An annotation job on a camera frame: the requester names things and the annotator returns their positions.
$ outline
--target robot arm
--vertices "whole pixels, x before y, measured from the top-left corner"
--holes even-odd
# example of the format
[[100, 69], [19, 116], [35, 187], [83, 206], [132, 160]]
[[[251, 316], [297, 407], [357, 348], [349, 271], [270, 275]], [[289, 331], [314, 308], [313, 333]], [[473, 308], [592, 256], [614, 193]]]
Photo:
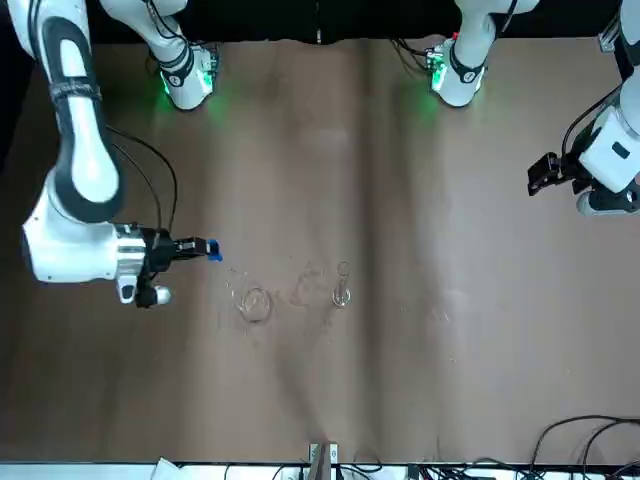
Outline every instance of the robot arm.
[[619, 35], [633, 73], [621, 87], [598, 102], [596, 118], [561, 156], [547, 153], [529, 169], [529, 195], [549, 185], [571, 181], [585, 215], [640, 211], [640, 3], [624, 0]]
[[57, 162], [23, 225], [36, 278], [115, 280], [122, 303], [166, 303], [169, 292], [152, 286], [153, 276], [173, 260], [220, 259], [217, 243], [172, 241], [164, 229], [109, 223], [123, 201], [122, 176], [102, 118], [84, 0], [9, 0], [9, 12], [23, 49], [45, 71], [61, 140]]
[[[539, 0], [456, 0], [462, 14], [457, 38], [448, 39], [431, 53], [436, 66], [432, 90], [452, 107], [468, 105], [480, 89], [491, 45], [504, 33], [511, 17], [526, 13]], [[506, 14], [505, 23], [496, 28], [493, 14]]]

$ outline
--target water stain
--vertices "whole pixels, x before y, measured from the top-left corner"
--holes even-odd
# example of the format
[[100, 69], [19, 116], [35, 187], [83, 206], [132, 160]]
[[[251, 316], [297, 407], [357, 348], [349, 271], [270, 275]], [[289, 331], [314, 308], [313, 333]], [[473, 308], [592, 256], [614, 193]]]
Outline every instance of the water stain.
[[331, 287], [327, 280], [326, 269], [308, 262], [298, 276], [289, 303], [298, 307], [308, 307], [331, 299]]

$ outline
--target wire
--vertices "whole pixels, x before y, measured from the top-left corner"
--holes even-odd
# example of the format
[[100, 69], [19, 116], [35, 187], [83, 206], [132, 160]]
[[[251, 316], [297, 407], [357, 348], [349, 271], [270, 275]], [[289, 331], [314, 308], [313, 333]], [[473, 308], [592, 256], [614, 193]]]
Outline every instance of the wire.
[[273, 477], [271, 478], [271, 480], [276, 480], [276, 477], [278, 476], [278, 474], [282, 471], [282, 469], [285, 467], [285, 465], [281, 465], [278, 470], [276, 470], [276, 473], [273, 474]]
[[[395, 50], [402, 67], [409, 75], [429, 75], [429, 69], [425, 63], [424, 57], [427, 56], [426, 52], [421, 52], [410, 47], [405, 40], [393, 38], [389, 39], [391, 46]], [[413, 61], [413, 65], [405, 58], [404, 53], [408, 53], [409, 57]]]
[[374, 468], [372, 468], [371, 470], [369, 470], [368, 468], [362, 468], [359, 467], [358, 465], [351, 465], [350, 468], [353, 468], [354, 470], [358, 470], [361, 473], [376, 473], [379, 472], [380, 470], [382, 470], [382, 464], [380, 462], [378, 462], [378, 465]]
[[173, 220], [176, 215], [176, 207], [178, 205], [178, 178], [176, 176], [176, 171], [174, 170], [173, 165], [171, 165], [171, 162], [167, 159], [167, 157], [160, 153], [158, 149], [156, 149], [153, 145], [145, 142], [144, 140], [129, 133], [122, 132], [121, 130], [112, 127], [111, 125], [107, 125], [107, 130], [123, 138], [126, 138], [127, 140], [137, 143], [138, 145], [146, 147], [147, 149], [151, 150], [151, 152], [153, 152], [166, 165], [169, 173], [171, 174], [171, 180], [173, 182], [173, 203], [171, 205], [171, 216], [169, 217], [169, 223], [167, 225], [167, 230], [169, 231], [169, 233], [171, 233], [171, 229], [173, 228]]
[[569, 143], [569, 136], [571, 135], [571, 132], [578, 126], [578, 124], [582, 120], [584, 120], [587, 117], [587, 115], [589, 115], [591, 112], [593, 112], [598, 107], [600, 107], [604, 102], [607, 101], [607, 99], [609, 97], [611, 97], [612, 95], [615, 95], [618, 92], [618, 90], [620, 90], [621, 87], [622, 87], [622, 85], [618, 85], [616, 88], [611, 90], [609, 93], [607, 93], [604, 97], [602, 97], [596, 103], [591, 105], [587, 110], [585, 110], [583, 113], [581, 113], [578, 116], [578, 118], [576, 118], [573, 121], [573, 123], [567, 129], [567, 132], [564, 134], [564, 138], [562, 139], [562, 156], [565, 156], [567, 154], [567, 144]]
[[596, 441], [596, 439], [602, 435], [604, 432], [609, 430], [610, 428], [616, 427], [618, 425], [635, 425], [640, 427], [640, 421], [635, 419], [619, 419], [611, 423], [607, 423], [606, 425], [600, 427], [589, 439], [582, 454], [582, 476], [583, 478], [589, 478], [587, 476], [587, 460], [589, 458], [589, 451], [591, 450], [591, 446]]
[[496, 40], [502, 37], [502, 35], [504, 35], [504, 32], [507, 31], [507, 28], [509, 27], [511, 20], [513, 19], [513, 14], [515, 13], [517, 6], [518, 6], [518, 0], [511, 0], [511, 5], [509, 5], [509, 10], [507, 10], [507, 17], [505, 18], [504, 23], [502, 24], [500, 33], [498, 33], [498, 35], [496, 36]]
[[29, 43], [31, 44], [31, 50], [33, 51], [33, 58], [40, 60], [40, 45], [38, 43], [38, 35], [36, 34], [36, 28], [38, 26], [38, 14], [40, 13], [40, 5], [42, 0], [34, 0], [29, 3], [29, 9], [27, 10], [27, 25], [29, 33]]
[[622, 417], [613, 417], [611, 415], [580, 415], [577, 417], [570, 417], [564, 420], [560, 420], [559, 422], [552, 423], [551, 425], [546, 427], [540, 434], [540, 437], [538, 437], [538, 441], [536, 442], [536, 446], [533, 450], [533, 455], [531, 456], [531, 462], [529, 463], [529, 473], [533, 473], [535, 469], [536, 460], [538, 459], [538, 454], [540, 453], [540, 447], [542, 446], [542, 442], [545, 439], [545, 437], [549, 434], [549, 432], [551, 432], [552, 430], [562, 425], [566, 425], [568, 423], [573, 423], [573, 422], [580, 422], [583, 420], [608, 420], [610, 422], [628, 421], [630, 423], [637, 423], [640, 425], [640, 418], [632, 418], [632, 417], [622, 418]]
[[635, 462], [627, 463], [624, 467], [619, 468], [618, 470], [613, 472], [613, 474], [611, 476], [612, 477], [619, 477], [620, 474], [622, 472], [624, 472], [625, 470], [629, 470], [632, 467], [637, 467], [638, 465], [640, 465], [640, 460], [636, 460]]
[[199, 47], [199, 46], [204, 45], [204, 43], [205, 43], [205, 42], [202, 42], [202, 41], [192, 42], [192, 41], [190, 41], [187, 37], [185, 37], [184, 35], [181, 35], [181, 34], [177, 33], [176, 31], [174, 31], [172, 28], [170, 28], [170, 27], [169, 27], [169, 25], [167, 25], [167, 22], [165, 22], [164, 18], [162, 18], [162, 15], [160, 15], [160, 12], [158, 11], [158, 7], [156, 6], [156, 4], [155, 4], [154, 0], [147, 0], [147, 8], [148, 8], [149, 10], [152, 10], [152, 11], [153, 11], [153, 14], [155, 14], [155, 17], [157, 17], [157, 18], [158, 18], [158, 20], [160, 21], [160, 24], [161, 24], [161, 25], [162, 25], [162, 26], [163, 26], [163, 27], [164, 27], [164, 28], [165, 28], [165, 29], [170, 33], [170, 35], [169, 35], [169, 36], [168, 36], [168, 35], [166, 35], [166, 34], [165, 34], [161, 29], [160, 29], [160, 27], [158, 26], [158, 24], [157, 24], [156, 22], [153, 22], [153, 23], [154, 23], [154, 25], [155, 25], [155, 27], [156, 27], [156, 30], [158, 31], [158, 34], [159, 34], [162, 38], [164, 38], [164, 39], [166, 39], [166, 40], [171, 40], [171, 39], [174, 39], [174, 38], [178, 38], [178, 39], [180, 39], [180, 40], [182, 40], [182, 41], [186, 42], [189, 46], [198, 46], [198, 47]]
[[153, 184], [151, 183], [151, 180], [149, 180], [149, 177], [147, 177], [147, 175], [144, 173], [144, 170], [142, 169], [142, 167], [133, 159], [131, 155], [129, 155], [129, 153], [124, 148], [122, 148], [117, 143], [112, 143], [112, 145], [113, 145], [113, 148], [119, 151], [131, 163], [131, 165], [133, 165], [134, 168], [138, 170], [138, 173], [144, 179], [145, 183], [149, 187], [149, 190], [151, 191], [151, 195], [153, 196], [153, 200], [156, 204], [156, 222], [158, 225], [157, 229], [160, 230], [162, 228], [162, 206], [160, 204], [160, 198], [158, 197], [158, 193], [156, 192], [156, 189], [153, 188]]
[[356, 468], [346, 467], [346, 466], [343, 466], [343, 465], [336, 465], [336, 469], [337, 469], [338, 473], [340, 474], [340, 477], [342, 477], [342, 478], [344, 478], [344, 476], [342, 475], [342, 470], [346, 470], [346, 471], [351, 472], [351, 473], [357, 473], [358, 475], [363, 477], [365, 480], [371, 480], [371, 477], [369, 477], [369, 475], [367, 475], [365, 472], [362, 472], [362, 471], [360, 471], [359, 469], [356, 469]]

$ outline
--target green led light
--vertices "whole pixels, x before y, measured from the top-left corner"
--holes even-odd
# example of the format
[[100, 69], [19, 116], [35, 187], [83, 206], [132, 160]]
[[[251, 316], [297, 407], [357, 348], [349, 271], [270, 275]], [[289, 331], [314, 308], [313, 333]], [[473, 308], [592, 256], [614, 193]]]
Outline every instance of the green led light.
[[437, 70], [433, 72], [431, 76], [431, 90], [439, 92], [444, 82], [444, 76], [447, 74], [447, 66], [442, 63]]
[[198, 70], [196, 72], [196, 75], [198, 76], [198, 80], [200, 80], [202, 90], [205, 92], [211, 92], [213, 90], [213, 79], [211, 77], [211, 73], [203, 73], [202, 71]]
[[169, 85], [167, 85], [167, 81], [164, 79], [164, 75], [162, 75], [162, 72], [160, 72], [160, 78], [162, 79], [162, 83], [164, 85], [164, 93], [169, 95]]

